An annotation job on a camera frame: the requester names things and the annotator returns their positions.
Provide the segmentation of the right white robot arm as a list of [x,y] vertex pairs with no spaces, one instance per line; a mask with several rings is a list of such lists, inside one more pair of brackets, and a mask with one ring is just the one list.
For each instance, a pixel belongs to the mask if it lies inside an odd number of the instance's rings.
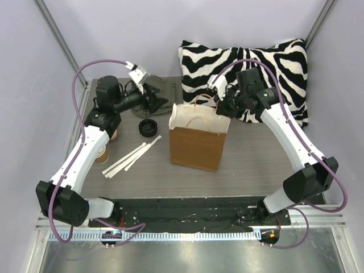
[[257,68],[236,74],[238,88],[229,87],[224,75],[215,76],[209,86],[217,91],[219,115],[231,116],[248,110],[268,126],[286,152],[293,174],[276,192],[259,202],[257,218],[268,225],[278,212],[327,191],[336,178],[338,161],[326,157],[295,121],[277,85],[265,88]]

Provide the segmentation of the brown paper bag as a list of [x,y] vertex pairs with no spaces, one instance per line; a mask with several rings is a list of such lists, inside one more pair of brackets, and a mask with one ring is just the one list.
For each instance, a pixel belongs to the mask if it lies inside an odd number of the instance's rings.
[[217,172],[230,122],[210,106],[173,104],[168,122],[171,163]]

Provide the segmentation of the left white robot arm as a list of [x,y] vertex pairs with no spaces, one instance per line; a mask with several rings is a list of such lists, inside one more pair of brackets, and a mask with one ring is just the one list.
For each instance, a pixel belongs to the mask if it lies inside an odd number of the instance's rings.
[[121,113],[136,106],[150,114],[156,112],[168,102],[158,95],[165,84],[154,75],[132,80],[131,89],[124,89],[114,76],[98,79],[93,108],[83,120],[84,133],[50,181],[40,181],[36,186],[43,216],[76,227],[94,218],[101,218],[110,227],[120,223],[116,202],[104,197],[87,200],[80,195],[82,185],[97,155],[119,126]]

